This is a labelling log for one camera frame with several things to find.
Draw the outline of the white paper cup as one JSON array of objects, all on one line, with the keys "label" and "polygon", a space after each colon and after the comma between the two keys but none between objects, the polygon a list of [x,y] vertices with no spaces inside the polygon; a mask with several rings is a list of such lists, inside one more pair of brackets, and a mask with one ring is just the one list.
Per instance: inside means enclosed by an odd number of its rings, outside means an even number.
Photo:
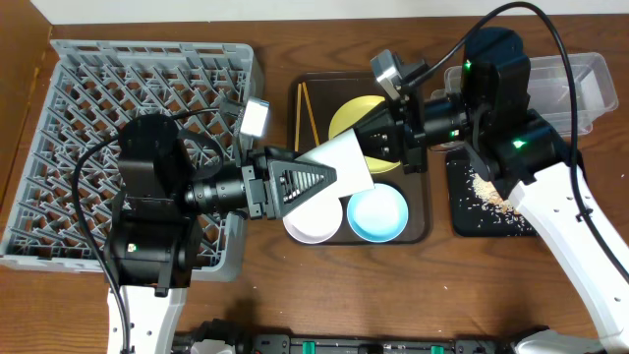
[{"label": "white paper cup", "polygon": [[297,158],[298,161],[333,167],[336,181],[322,193],[344,198],[374,188],[371,173],[353,130],[347,130],[332,140]]}]

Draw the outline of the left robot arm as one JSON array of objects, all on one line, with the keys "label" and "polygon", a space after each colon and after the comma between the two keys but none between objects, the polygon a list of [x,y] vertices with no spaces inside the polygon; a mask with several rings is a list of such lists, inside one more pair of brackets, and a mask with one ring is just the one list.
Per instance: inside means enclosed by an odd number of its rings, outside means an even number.
[{"label": "left robot arm", "polygon": [[125,187],[112,203],[104,259],[118,283],[110,292],[110,353],[167,353],[187,300],[203,231],[199,216],[277,219],[330,187],[334,168],[303,162],[283,148],[234,151],[195,168],[184,147],[214,151],[210,137],[161,114],[127,124],[118,167]]}]

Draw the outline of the wooden chopstick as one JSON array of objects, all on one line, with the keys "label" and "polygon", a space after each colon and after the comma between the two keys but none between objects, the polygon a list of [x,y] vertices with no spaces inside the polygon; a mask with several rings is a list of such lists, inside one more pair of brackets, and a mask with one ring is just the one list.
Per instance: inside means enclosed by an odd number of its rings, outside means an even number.
[{"label": "wooden chopstick", "polygon": [[294,138],[294,150],[299,150],[300,142],[300,127],[301,127],[301,109],[302,109],[302,84],[297,85],[297,98],[296,98],[296,115],[295,115],[295,138]]},{"label": "wooden chopstick", "polygon": [[311,128],[312,128],[313,135],[314,135],[314,143],[318,147],[320,145],[320,141],[319,141],[318,131],[317,131],[316,123],[315,123],[315,117],[314,117],[314,113],[313,113],[313,108],[312,108],[312,104],[311,104],[311,100],[310,100],[310,96],[309,96],[309,90],[308,90],[306,82],[302,82],[302,88],[303,88],[303,91],[304,91],[304,97],[305,97],[305,100],[306,100],[308,114],[309,114],[309,118],[310,118],[310,122],[311,122]]}]

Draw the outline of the light blue bowl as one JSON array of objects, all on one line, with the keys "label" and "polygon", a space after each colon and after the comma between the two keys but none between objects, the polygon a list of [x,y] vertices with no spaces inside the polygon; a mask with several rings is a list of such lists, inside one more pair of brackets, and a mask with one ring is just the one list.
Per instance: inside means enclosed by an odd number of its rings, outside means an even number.
[{"label": "light blue bowl", "polygon": [[346,218],[352,231],[370,243],[386,243],[406,228],[409,207],[394,187],[375,183],[370,190],[353,195],[346,207]]}]

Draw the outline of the white pink bowl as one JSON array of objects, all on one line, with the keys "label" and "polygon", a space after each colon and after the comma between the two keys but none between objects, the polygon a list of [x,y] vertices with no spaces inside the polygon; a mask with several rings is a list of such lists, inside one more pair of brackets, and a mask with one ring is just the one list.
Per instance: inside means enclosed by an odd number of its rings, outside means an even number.
[{"label": "white pink bowl", "polygon": [[283,218],[288,234],[304,244],[320,244],[340,228],[343,208],[338,198],[316,195]]}]

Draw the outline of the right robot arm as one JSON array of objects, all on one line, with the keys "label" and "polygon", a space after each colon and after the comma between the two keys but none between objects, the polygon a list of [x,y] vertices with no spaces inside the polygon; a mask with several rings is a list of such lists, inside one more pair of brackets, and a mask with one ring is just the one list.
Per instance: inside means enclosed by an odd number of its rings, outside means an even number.
[{"label": "right robot arm", "polygon": [[477,29],[462,50],[460,91],[429,101],[419,93],[427,63],[407,65],[390,51],[372,59],[385,100],[354,125],[363,154],[423,173],[429,148],[461,142],[473,169],[543,238],[598,336],[544,329],[511,343],[511,352],[626,352],[628,247],[593,198],[575,144],[530,107],[531,62],[521,37]]}]

